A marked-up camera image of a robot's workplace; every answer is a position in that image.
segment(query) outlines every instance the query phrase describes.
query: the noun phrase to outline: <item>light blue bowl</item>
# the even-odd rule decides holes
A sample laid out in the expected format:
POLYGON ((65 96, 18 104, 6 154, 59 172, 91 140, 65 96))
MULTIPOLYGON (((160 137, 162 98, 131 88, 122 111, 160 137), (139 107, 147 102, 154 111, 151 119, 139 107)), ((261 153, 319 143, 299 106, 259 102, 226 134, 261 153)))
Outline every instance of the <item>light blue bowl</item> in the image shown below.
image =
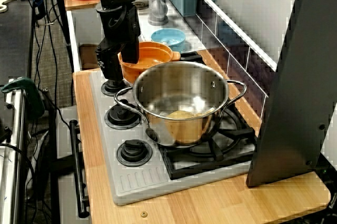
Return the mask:
POLYGON ((185 39, 186 35, 174 28, 160 29, 151 35, 152 41, 162 43, 179 53, 184 50, 185 39))

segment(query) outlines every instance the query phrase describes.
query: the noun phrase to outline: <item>tile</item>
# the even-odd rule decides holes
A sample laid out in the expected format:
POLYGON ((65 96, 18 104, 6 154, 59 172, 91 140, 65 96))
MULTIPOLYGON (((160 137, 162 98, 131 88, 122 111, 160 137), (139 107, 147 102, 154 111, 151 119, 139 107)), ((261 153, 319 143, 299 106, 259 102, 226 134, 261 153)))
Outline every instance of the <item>tile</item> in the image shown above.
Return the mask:
POLYGON ((247 71, 269 95, 275 72, 252 49, 249 54, 247 71))
POLYGON ((187 16, 184 17, 184 20, 190 26, 198 39, 201 40, 202 22, 200 21, 200 19, 197 16, 187 16))
POLYGON ((205 24, 203 24, 202 28, 202 44, 206 47, 206 49, 210 48, 217 48, 217 47, 223 47, 222 44, 215 38, 213 33, 207 29, 205 24))
POLYGON ((202 43, 222 70, 227 73, 229 52, 222 46, 222 44, 214 37, 205 25, 203 26, 202 31, 202 43))
POLYGON ((216 37, 224 44, 236 60, 246 68, 249 46, 232 28, 218 17, 216 37))
POLYGON ((241 81, 247 85, 247 92, 244 97, 257 115, 261 116, 265 94, 261 91, 257 84, 254 83, 251 77, 240 67, 233 57, 230 56, 229 60, 227 76, 230 79, 241 81))
POLYGON ((204 0, 197 1, 196 13, 209 29, 215 33, 216 12, 204 0))

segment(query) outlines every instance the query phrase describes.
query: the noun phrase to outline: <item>orange pot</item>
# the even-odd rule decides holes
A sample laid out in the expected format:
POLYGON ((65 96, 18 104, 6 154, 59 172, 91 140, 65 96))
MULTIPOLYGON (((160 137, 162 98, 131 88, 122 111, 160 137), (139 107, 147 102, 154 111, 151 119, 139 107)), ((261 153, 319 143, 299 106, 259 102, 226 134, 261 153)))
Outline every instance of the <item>orange pot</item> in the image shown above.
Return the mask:
POLYGON ((139 42, 139 60, 137 64, 122 61, 121 53, 118 59, 124 78, 134 83, 145 70, 165 62, 179 61, 180 53, 173 52, 168 46, 158 42, 139 42))

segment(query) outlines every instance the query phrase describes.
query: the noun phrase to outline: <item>faucet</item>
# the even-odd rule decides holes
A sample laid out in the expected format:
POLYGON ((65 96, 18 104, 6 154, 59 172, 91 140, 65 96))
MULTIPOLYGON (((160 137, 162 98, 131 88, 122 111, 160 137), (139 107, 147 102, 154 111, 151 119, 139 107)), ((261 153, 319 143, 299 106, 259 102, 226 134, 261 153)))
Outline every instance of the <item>faucet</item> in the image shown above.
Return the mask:
POLYGON ((167 18, 167 5, 165 0, 148 0, 150 13, 148 22, 151 25, 165 25, 169 19, 167 18))

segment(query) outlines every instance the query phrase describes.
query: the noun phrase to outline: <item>black handle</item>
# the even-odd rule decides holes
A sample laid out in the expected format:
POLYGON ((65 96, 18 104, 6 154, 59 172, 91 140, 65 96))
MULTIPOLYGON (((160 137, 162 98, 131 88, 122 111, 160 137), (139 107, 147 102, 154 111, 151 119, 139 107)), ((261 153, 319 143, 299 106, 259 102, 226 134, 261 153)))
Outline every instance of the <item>black handle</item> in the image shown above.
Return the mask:
POLYGON ((87 197, 84 196, 85 183, 83 183, 82 171, 80 168, 80 158, 78 154, 80 152, 80 149, 78 147, 80 141, 77 137, 77 134, 79 132, 77 124, 78 122, 76 120, 70 121, 70 139, 72 143, 78 216, 80 218, 86 218, 89 216, 89 212, 86 210, 88 200, 87 197))

